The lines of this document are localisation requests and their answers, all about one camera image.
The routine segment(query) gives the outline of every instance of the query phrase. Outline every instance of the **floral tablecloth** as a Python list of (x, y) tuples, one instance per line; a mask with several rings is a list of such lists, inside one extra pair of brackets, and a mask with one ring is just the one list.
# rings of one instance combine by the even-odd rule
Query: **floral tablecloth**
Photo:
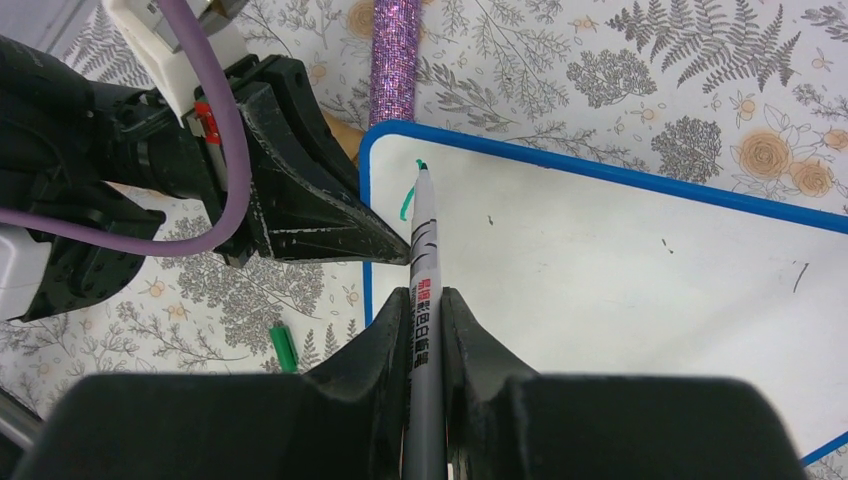
[[(841, 1), (423, 3), (420, 123), (848, 212)], [(252, 0), (237, 23), (260, 56), (303, 60), (326, 111), (367, 127), (373, 1)], [(100, 7), (64, 60), (91, 79), (149, 85)], [(168, 214), (160, 238), (208, 227), (195, 202), (123, 190)], [(305, 370), (363, 328), (361, 287), (358, 264), (150, 258), (107, 302), (0, 327), (0, 383), (47, 415), (94, 372), (273, 372), (277, 319)], [(842, 478), (844, 453), (810, 474)]]

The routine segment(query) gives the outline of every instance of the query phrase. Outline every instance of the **green drawn stroke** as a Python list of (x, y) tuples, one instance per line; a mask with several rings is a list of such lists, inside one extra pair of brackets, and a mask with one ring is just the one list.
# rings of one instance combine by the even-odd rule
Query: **green drawn stroke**
[[(424, 165), (424, 161), (420, 158), (415, 161), (418, 164), (418, 169), (421, 169), (421, 166)], [(412, 199), (415, 197), (415, 185), (409, 189), (409, 193), (406, 194), (406, 198), (403, 200), (403, 205), (400, 206), (400, 219), (404, 222), (406, 221), (406, 212), (409, 210), (409, 206), (412, 204)]]

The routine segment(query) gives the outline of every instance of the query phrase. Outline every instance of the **white board surface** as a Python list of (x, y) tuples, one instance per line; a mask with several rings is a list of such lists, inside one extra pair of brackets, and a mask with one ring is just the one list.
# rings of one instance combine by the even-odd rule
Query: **white board surface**
[[(394, 134), (369, 157), (404, 237), (427, 162), (444, 285), (538, 371), (740, 378), (801, 455), (848, 430), (848, 236)], [(409, 269), (372, 268), (376, 314)]]

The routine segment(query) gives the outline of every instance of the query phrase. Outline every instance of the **purple glitter stick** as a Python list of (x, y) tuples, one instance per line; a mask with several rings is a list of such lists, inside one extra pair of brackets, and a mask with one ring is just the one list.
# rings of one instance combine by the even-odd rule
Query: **purple glitter stick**
[(414, 120), (421, 0), (375, 0), (371, 125)]

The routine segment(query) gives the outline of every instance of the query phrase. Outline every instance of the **blue border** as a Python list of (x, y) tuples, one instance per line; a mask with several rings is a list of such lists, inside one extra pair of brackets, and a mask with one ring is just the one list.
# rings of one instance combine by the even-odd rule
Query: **blue border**
[[(362, 201), (371, 206), (371, 147), (385, 135), (403, 135), (442, 145), (472, 150), (486, 155), (508, 158), (518, 162), (529, 163), (544, 168), (554, 168), (565, 172), (584, 175), (610, 182), (629, 185), (631, 187), (650, 190), (676, 197), (695, 200), (698, 202), (732, 208), (743, 212), (762, 215), (764, 217), (799, 223), (815, 228), (848, 234), (848, 217), (832, 213), (820, 212), (809, 208), (787, 205), (762, 198), (741, 195), (738, 193), (719, 190), (703, 185), (672, 180), (648, 173), (627, 170), (624, 168), (603, 165), (579, 158), (559, 155), (556, 153), (534, 150), (520, 145), (498, 142), (482, 137), (452, 132), (415, 123), (390, 120), (375, 125), (366, 134), (359, 147), (359, 179), (360, 196)], [(374, 317), (371, 301), (372, 269), (370, 263), (362, 266), (363, 297), (365, 299), (365, 326), (371, 324)], [(818, 450), (804, 457), (801, 462), (807, 466), (834, 449), (848, 443), (848, 432), (825, 444)]]

